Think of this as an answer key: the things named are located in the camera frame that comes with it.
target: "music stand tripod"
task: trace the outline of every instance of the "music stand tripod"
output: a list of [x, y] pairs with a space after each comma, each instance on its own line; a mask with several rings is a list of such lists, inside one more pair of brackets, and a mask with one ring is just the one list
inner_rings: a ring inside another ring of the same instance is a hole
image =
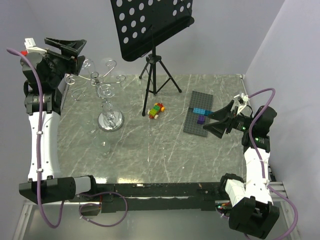
[[[150, 65], [142, 116], [146, 115], [148, 94], [156, 95], [170, 80], [179, 93], [182, 92], [161, 56], [156, 54], [156, 46], [195, 22], [192, 4], [193, 0], [111, 0], [122, 58], [132, 62], [152, 51], [146, 57], [146, 65], [139, 77], [142, 79]], [[159, 89], [156, 77], [158, 62], [169, 77]]]
[[[146, 107], [147, 107], [147, 101], [148, 101], [148, 93], [152, 93], [153, 95], [156, 95], [160, 90], [169, 82], [170, 80], [173, 82], [175, 87], [178, 89], [179, 93], [182, 93], [182, 90], [179, 88], [178, 84], [174, 80], [174, 78], [171, 76], [170, 72], [162, 62], [161, 56], [156, 54], [156, 47], [154, 46], [152, 48], [152, 53], [149, 54], [146, 58], [146, 65], [144, 66], [144, 69], [142, 70], [141, 75], [139, 76], [139, 79], [142, 79], [143, 74], [148, 68], [148, 65], [150, 64], [150, 69], [149, 69], [149, 75], [148, 75], [148, 82], [146, 85], [146, 90], [145, 90], [145, 98], [144, 98], [144, 104], [143, 104], [143, 110], [142, 110], [142, 116], [146, 115]], [[157, 90], [157, 71], [156, 71], [156, 64], [160, 63], [163, 69], [165, 70], [166, 74], [168, 75], [168, 79], [164, 82], [164, 84], [159, 87]], [[152, 78], [152, 85], [153, 85], [153, 90], [150, 90], [150, 82]]]

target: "black metal frame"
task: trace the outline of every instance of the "black metal frame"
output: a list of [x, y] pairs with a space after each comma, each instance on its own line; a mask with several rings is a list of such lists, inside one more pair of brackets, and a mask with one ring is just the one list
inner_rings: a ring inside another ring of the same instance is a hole
[[[157, 69], [156, 69], [156, 64], [159, 62], [163, 69], [165, 70], [166, 74], [169, 76], [169, 78], [164, 82], [164, 84], [157, 90]], [[142, 110], [142, 116], [146, 115], [146, 108], [147, 108], [147, 101], [148, 101], [148, 94], [152, 93], [153, 95], [156, 95], [170, 80], [173, 82], [175, 87], [178, 89], [179, 93], [182, 93], [182, 90], [179, 88], [178, 84], [162, 62], [162, 57], [158, 56], [156, 54], [156, 47], [153, 46], [152, 48], [152, 54], [149, 54], [149, 56], [146, 57], [146, 65], [144, 66], [142, 73], [139, 76], [139, 79], [142, 79], [143, 74], [148, 68], [148, 65], [150, 65], [149, 69], [149, 74], [148, 74], [148, 82], [146, 85], [145, 89], [145, 97], [144, 97], [144, 104], [143, 104], [143, 110]], [[153, 85], [153, 90], [150, 90], [150, 82], [152, 78], [152, 85]]]
[[[106, 183], [97, 184], [97, 192], [123, 195], [130, 211], [201, 209], [215, 211], [215, 201], [228, 201], [220, 194], [220, 182], [192, 183]], [[124, 211], [125, 205], [117, 195], [88, 198], [75, 197], [72, 202], [102, 202], [101, 213]]]

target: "purple lego brick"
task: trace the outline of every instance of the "purple lego brick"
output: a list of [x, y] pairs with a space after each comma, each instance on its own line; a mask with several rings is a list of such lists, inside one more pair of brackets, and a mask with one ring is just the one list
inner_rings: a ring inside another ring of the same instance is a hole
[[204, 124], [205, 123], [205, 120], [206, 120], [206, 118], [205, 118], [205, 116], [203, 116], [203, 115], [199, 115], [198, 116], [198, 120], [197, 120], [197, 124]]

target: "gray table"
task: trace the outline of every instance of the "gray table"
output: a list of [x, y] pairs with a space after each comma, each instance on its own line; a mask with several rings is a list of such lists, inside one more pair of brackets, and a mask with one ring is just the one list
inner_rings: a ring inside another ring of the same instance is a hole
[[[166, 76], [159, 76], [163, 82]], [[232, 131], [222, 139], [209, 134], [200, 137], [183, 132], [186, 111], [193, 90], [214, 96], [212, 110], [225, 106], [235, 94], [244, 88], [238, 75], [176, 75], [182, 89], [179, 94], [168, 83], [158, 96], [150, 95], [148, 107], [162, 102], [166, 111], [158, 120], [142, 117], [146, 79], [128, 76], [125, 90], [132, 110], [125, 113], [123, 127], [114, 133], [105, 133], [111, 151], [103, 155], [93, 144], [96, 134], [87, 134], [81, 127], [85, 115], [96, 119], [101, 112], [101, 99], [94, 87], [86, 90], [85, 98], [74, 101], [70, 86], [58, 132], [58, 156], [65, 176], [94, 175], [99, 183], [156, 183], [156, 182], [217, 182], [225, 173], [245, 177], [246, 168], [241, 146], [241, 134]], [[118, 105], [127, 104], [114, 99]], [[280, 207], [280, 218], [267, 240], [274, 239], [288, 229], [288, 206]], [[59, 203], [45, 204], [48, 218], [56, 223]], [[229, 229], [228, 221], [217, 212], [198, 209], [129, 211], [124, 221], [110, 228], [98, 227], [79, 219], [79, 204], [67, 202], [61, 225], [51, 229], [44, 223], [37, 205], [26, 202], [23, 207], [15, 239], [20, 240], [244, 240], [242, 233]], [[99, 214], [94, 220], [111, 224], [118, 221], [123, 212]]]
[[[166, 80], [159, 75], [158, 86]], [[142, 117], [147, 79], [127, 76], [124, 83], [127, 101], [112, 98], [117, 105], [132, 110], [125, 113], [123, 127], [104, 133], [111, 151], [103, 155], [93, 144], [95, 134], [87, 134], [81, 119], [101, 113], [101, 99], [94, 87], [88, 87], [85, 98], [74, 101], [71, 93], [84, 83], [79, 79], [69, 87], [58, 129], [58, 158], [64, 176], [93, 175], [98, 182], [173, 183], [218, 182], [225, 173], [246, 176], [241, 133], [233, 130], [219, 139], [208, 134], [201, 137], [183, 132], [192, 91], [213, 95], [212, 110], [227, 105], [244, 92], [239, 75], [175, 75], [182, 89], [179, 93], [169, 82], [158, 94], [149, 94], [147, 109], [163, 103], [165, 112], [157, 120]]]

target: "white wall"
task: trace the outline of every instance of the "white wall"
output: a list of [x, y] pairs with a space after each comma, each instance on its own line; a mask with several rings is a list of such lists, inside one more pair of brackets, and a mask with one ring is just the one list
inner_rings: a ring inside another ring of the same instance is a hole
[[[83, 53], [99, 65], [99, 71], [107, 57], [125, 73], [139, 74], [143, 69], [144, 58], [134, 62], [121, 58], [110, 0], [27, 2], [48, 36], [86, 39]], [[194, 0], [194, 25], [161, 44], [157, 53], [172, 74], [245, 73], [283, 2]]]
[[0, 1], [0, 224], [1, 239], [12, 239], [23, 205], [19, 183], [28, 180], [31, 130], [24, 106], [25, 76], [20, 58], [6, 48], [24, 50], [24, 39], [45, 37], [24, 0]]
[[[270, 164], [299, 211], [302, 239], [320, 239], [320, 1], [286, 0], [245, 78], [249, 93], [274, 87]], [[255, 97], [257, 109], [268, 95]]]

